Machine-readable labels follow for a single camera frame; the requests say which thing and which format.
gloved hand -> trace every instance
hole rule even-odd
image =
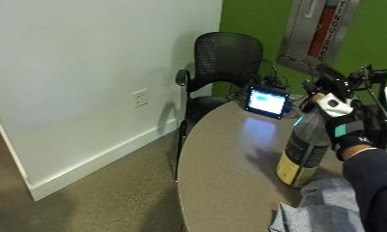
[[[364,122],[360,100],[341,101],[332,93],[313,96],[312,101],[320,108],[325,119],[325,129],[331,140],[331,148],[336,157],[343,160],[343,151],[356,145],[369,145],[364,137]]]

small screen device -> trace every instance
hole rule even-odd
[[[282,119],[288,98],[290,94],[286,90],[267,86],[252,86],[248,90],[246,110]]]

chair backrest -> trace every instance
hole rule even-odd
[[[218,81],[246,86],[258,74],[262,56],[262,43],[248,35],[231,32],[202,35],[195,42],[195,77],[188,92]]]

towel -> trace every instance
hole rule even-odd
[[[284,203],[270,232],[364,232],[355,191],[344,179],[312,181],[301,190],[297,207]]]

floor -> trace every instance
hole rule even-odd
[[[176,133],[34,202],[0,135],[0,232],[176,232]]]

